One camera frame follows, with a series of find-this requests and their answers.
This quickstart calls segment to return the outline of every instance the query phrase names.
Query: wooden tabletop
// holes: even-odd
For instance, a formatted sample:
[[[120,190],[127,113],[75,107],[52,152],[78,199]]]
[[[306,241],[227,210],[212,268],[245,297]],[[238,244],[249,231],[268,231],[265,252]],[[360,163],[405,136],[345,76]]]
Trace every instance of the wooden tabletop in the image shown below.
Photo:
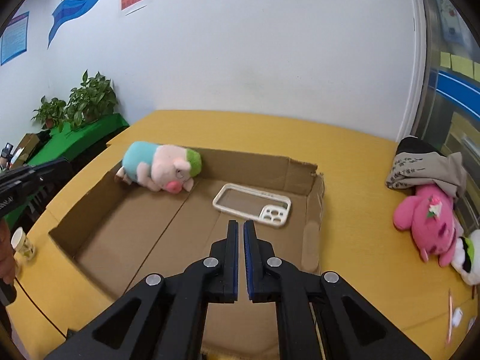
[[[409,232],[392,225],[393,211],[405,197],[385,186],[395,142],[275,116],[156,111],[112,139],[52,200],[29,233],[38,252],[33,262],[22,262],[20,281],[61,331],[81,328],[112,299],[76,269],[47,233],[136,140],[284,155],[318,164],[325,177],[322,271],[338,272],[434,360],[449,358],[466,333],[462,326],[455,329],[452,344],[445,347],[448,291],[454,306],[462,306],[464,320],[477,315],[470,287],[453,268],[440,268],[436,259],[423,263]],[[19,300],[9,308],[15,326],[17,319],[26,318]],[[29,340],[27,332],[19,334]],[[53,349],[57,344],[51,342]]]

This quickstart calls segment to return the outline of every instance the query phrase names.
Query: black cable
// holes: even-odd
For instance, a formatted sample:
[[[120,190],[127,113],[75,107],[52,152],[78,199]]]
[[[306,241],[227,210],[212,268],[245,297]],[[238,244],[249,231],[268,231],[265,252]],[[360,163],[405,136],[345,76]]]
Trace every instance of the black cable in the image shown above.
[[[17,284],[20,286],[20,288],[22,289],[22,291],[25,293],[25,295],[27,295],[27,298],[33,303],[33,305],[37,308],[38,311],[40,311],[40,313],[46,318],[47,321],[49,321],[51,323],[51,325],[58,330],[58,332],[63,336],[64,339],[67,339],[67,336],[63,334],[63,332],[56,327],[56,325],[50,320],[50,318],[48,318],[45,313],[40,310],[40,307],[37,306],[37,304],[33,301],[33,299],[27,294],[27,292],[25,291],[25,288],[23,288],[23,286],[20,284],[20,282],[18,281],[17,278],[15,278],[15,281],[17,282]]]

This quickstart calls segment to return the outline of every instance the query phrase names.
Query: blue stripe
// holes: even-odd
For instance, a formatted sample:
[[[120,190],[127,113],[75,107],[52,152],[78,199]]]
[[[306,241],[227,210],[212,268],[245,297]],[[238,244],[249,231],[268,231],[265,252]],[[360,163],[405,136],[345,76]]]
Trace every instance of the blue stripe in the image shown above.
[[[480,88],[458,76],[440,71],[437,92],[480,119]]]
[[[98,0],[63,0],[52,13],[53,26],[49,33],[49,46],[63,23],[86,14]]]
[[[1,62],[1,65],[3,66],[3,65],[6,64],[8,61],[11,61],[11,60],[14,59],[15,57],[18,57],[20,54],[23,54],[23,53],[26,52],[26,51],[27,51],[27,49],[17,51],[15,54],[12,54],[12,55],[9,56],[6,60],[2,61],[2,62]]]

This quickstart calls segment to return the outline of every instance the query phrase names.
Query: green tablecloth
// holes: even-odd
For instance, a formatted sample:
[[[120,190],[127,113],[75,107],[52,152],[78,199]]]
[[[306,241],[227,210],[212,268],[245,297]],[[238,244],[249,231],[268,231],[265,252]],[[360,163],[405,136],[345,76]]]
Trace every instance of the green tablecloth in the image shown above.
[[[122,127],[128,127],[128,123],[122,115],[113,114],[104,116],[97,122],[88,124],[76,131],[71,131],[68,123],[62,132],[59,132],[58,128],[53,128],[50,133],[52,138],[27,163],[35,166],[59,157],[65,157],[71,161],[95,142]],[[10,228],[15,224],[27,205],[28,203],[16,208],[5,216],[5,220]]]

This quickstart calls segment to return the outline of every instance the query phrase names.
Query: green plush hat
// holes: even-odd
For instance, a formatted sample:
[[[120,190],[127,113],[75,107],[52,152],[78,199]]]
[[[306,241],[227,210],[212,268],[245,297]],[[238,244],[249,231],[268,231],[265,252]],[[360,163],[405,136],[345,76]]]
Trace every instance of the green plush hat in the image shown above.
[[[475,255],[475,247],[470,238],[460,237],[463,243],[463,250],[465,252],[465,261],[463,263],[463,270],[470,273],[472,270],[473,257]]]
[[[202,170],[202,159],[200,153],[187,149],[187,161],[190,163],[190,177],[195,177]]]

